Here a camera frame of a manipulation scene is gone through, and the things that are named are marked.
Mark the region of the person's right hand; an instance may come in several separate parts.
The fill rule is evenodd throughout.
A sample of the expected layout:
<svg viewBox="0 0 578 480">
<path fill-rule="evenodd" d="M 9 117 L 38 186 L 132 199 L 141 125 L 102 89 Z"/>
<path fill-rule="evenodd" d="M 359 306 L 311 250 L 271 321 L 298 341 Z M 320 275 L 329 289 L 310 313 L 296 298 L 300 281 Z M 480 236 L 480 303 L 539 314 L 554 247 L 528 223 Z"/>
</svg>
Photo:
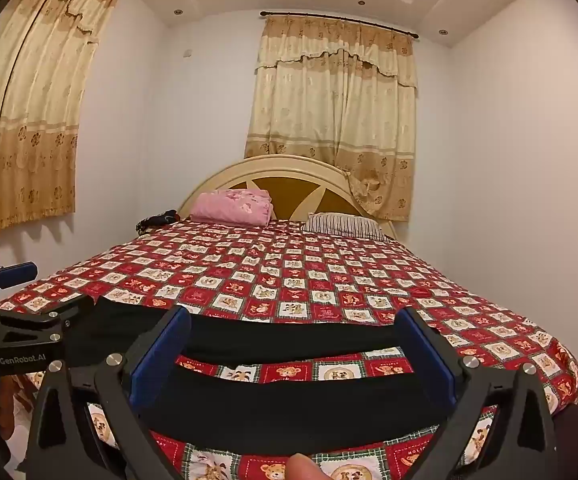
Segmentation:
<svg viewBox="0 0 578 480">
<path fill-rule="evenodd" d="M 286 480 L 330 480 L 318 464 L 302 454 L 292 455 L 286 463 Z"/>
</svg>

